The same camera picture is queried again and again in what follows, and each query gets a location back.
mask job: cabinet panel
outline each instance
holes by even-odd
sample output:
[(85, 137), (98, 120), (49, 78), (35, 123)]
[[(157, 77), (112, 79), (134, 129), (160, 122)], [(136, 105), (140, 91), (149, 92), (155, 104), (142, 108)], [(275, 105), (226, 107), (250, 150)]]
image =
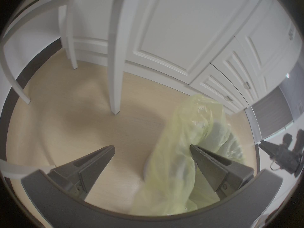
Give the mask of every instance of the cabinet panel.
[(259, 0), (141, 0), (127, 60), (190, 83)]
[(211, 62), (243, 95), (249, 104), (253, 104), (260, 93), (259, 83), (251, 78), (246, 66), (250, 62), (241, 45), (234, 38), (224, 50)]
[(277, 0), (261, 0), (248, 22), (235, 36), (244, 49), (252, 79), (263, 97), (295, 65), (302, 42), (290, 17)]
[(239, 112), (248, 106), (233, 84), (211, 64), (190, 86), (222, 103), (233, 112)]

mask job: light wood floor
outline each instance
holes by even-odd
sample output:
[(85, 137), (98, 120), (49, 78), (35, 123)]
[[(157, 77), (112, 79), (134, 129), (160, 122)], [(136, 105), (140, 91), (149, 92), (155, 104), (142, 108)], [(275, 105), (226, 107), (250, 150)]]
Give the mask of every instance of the light wood floor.
[[(126, 213), (143, 182), (146, 158), (172, 110), (188, 95), (124, 73), (121, 111), (110, 111), (106, 67), (78, 62), (72, 70), (63, 50), (34, 74), (25, 87), (32, 101), (18, 100), (7, 138), (7, 160), (20, 165), (62, 165), (113, 144), (116, 154), (101, 173), (86, 202)], [(256, 155), (244, 111), (227, 117), (240, 140), (246, 164), (256, 169)], [(13, 188), (46, 226), (19, 180)]]

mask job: white chair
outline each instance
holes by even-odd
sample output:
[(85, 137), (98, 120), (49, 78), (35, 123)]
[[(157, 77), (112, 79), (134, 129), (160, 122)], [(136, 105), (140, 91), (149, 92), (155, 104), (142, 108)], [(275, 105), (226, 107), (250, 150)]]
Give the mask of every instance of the white chair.
[[(38, 0), (26, 0), (22, 4), (19, 11), (33, 5)], [(73, 69), (76, 69), (77, 60), (74, 49), (73, 39), (73, 6), (75, 0), (51, 0), (43, 5), (33, 9), (25, 14), (10, 30), (4, 35), (0, 42), (0, 65), (7, 78), (12, 85), (12, 88), (27, 104), (30, 103), (30, 98), (24, 93), (21, 86), (14, 79), (10, 68), (7, 64), (3, 47), (9, 38), (26, 22), (38, 16), (47, 10), (67, 5), (66, 13), (66, 30), (65, 36), (67, 38), (67, 50), (70, 55), (70, 60)], [(139, 0), (114, 0), (112, 5), (110, 29), (108, 35), (108, 89), (111, 110), (114, 114), (120, 111), (121, 88), (123, 81), (123, 69), (125, 57), (127, 53), (127, 46), (129, 34), (135, 17), (137, 5)]]

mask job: white wall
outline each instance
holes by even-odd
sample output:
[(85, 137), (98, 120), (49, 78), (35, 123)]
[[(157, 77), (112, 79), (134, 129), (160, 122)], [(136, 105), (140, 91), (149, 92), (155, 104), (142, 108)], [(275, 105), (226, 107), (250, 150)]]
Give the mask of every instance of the white wall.
[[(41, 14), (23, 25), (5, 44), (4, 53), (15, 78), (45, 47), (60, 37), (58, 9)], [(0, 68), (0, 110), (11, 85)]]
[[(294, 144), (296, 142), (296, 135), (299, 129), (304, 129), (304, 114), (302, 114), (302, 116), (300, 116), (295, 122), (294, 124), (291, 125), (291, 127), (287, 128), (287, 130), (285, 130), (284, 132), (278, 134), (278, 135), (274, 135), (272, 138), (268, 139), (268, 142), (271, 143), (275, 143), (275, 144), (281, 144), (283, 141), (283, 136), (287, 133), (292, 135), (292, 143), (289, 147), (290, 150), (293, 149)], [(270, 169), (270, 165), (272, 163), (272, 161), (269, 158), (269, 155), (266, 154), (263, 150), (260, 150), (260, 169), (268, 169), (270, 171), (272, 171)], [(273, 169), (278, 168), (278, 165), (273, 164)], [(277, 170), (277, 171), (273, 171), (274, 174), (280, 176), (283, 178), (283, 183), (277, 193), (277, 195), (275, 196), (273, 202), (270, 204), (270, 206), (268, 207), (268, 209), (265, 211), (265, 214), (267, 213), (271, 213), (272, 211), (274, 211), (275, 209), (277, 209), (281, 203), (284, 201), (284, 199), (287, 197), (287, 195), (289, 194), (290, 190), (294, 187), (294, 185), (296, 184), (296, 181), (298, 180), (298, 177), (294, 177), (294, 175), (289, 174), (287, 171), (285, 170)]]

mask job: trash bag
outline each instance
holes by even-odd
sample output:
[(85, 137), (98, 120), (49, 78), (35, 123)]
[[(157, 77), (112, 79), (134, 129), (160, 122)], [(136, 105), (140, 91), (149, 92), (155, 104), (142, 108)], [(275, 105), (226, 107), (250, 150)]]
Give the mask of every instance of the trash bag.
[(243, 162), (243, 152), (226, 123), (223, 105), (203, 95), (190, 96), (173, 112), (150, 155), (145, 183), (135, 195), (130, 214), (174, 215), (219, 201), (196, 168), (191, 144)]

